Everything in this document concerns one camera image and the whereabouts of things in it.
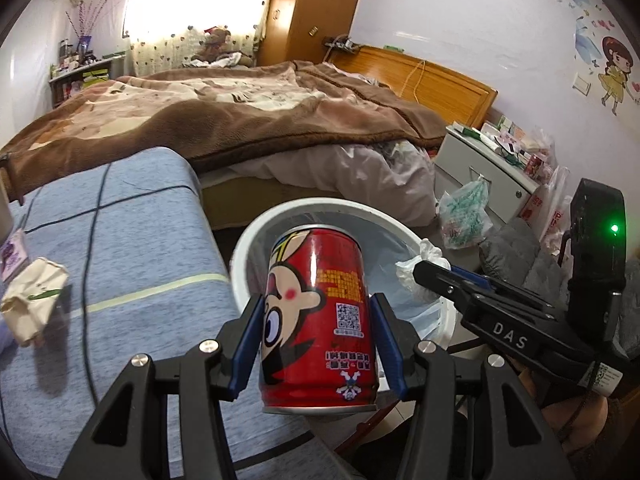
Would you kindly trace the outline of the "person's right hand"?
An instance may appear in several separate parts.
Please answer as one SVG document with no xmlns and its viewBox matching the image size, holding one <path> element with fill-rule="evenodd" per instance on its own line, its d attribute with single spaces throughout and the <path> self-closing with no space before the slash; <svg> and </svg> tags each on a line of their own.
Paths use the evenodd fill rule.
<svg viewBox="0 0 640 480">
<path fill-rule="evenodd" d="M 524 368 L 518 375 L 526 391 L 535 399 L 542 417 L 559 438 L 567 455 L 576 453 L 617 455 L 639 425 L 639 386 L 623 382 L 622 392 L 601 396 L 580 392 L 571 399 L 544 404 L 551 386 Z"/>
</svg>

